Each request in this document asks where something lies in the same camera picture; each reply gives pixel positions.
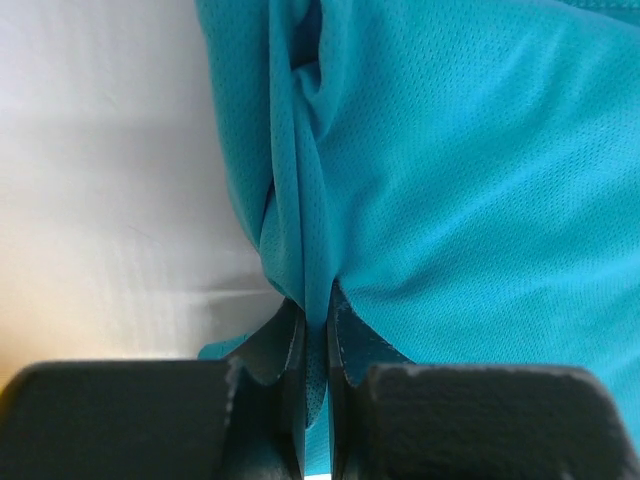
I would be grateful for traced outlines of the teal t shirt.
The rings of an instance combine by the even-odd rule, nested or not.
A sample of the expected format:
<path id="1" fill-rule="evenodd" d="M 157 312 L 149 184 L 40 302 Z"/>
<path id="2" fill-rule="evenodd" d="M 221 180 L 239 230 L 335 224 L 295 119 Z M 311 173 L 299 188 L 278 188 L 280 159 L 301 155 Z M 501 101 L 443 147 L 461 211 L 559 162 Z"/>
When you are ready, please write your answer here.
<path id="1" fill-rule="evenodd" d="M 200 1 L 233 209 L 306 313 L 423 363 L 589 369 L 639 435 L 635 1 Z"/>

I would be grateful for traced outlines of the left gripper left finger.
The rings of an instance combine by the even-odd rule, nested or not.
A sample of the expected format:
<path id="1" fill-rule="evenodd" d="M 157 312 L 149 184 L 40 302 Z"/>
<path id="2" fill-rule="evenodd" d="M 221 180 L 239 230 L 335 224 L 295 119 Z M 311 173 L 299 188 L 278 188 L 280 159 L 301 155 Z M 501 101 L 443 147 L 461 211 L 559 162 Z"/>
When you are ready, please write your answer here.
<path id="1" fill-rule="evenodd" d="M 40 363 L 1 397 L 5 479 L 300 479 L 303 312 L 219 360 Z"/>

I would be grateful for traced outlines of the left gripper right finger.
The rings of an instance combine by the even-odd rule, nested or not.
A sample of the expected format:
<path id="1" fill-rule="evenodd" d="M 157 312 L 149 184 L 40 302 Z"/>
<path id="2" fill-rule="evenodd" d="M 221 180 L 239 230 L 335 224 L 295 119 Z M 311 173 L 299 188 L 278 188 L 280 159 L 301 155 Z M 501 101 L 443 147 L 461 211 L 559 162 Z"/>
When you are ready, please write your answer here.
<path id="1" fill-rule="evenodd" d="M 417 364 L 352 309 L 327 317 L 336 479 L 635 479 L 639 457 L 589 372 Z"/>

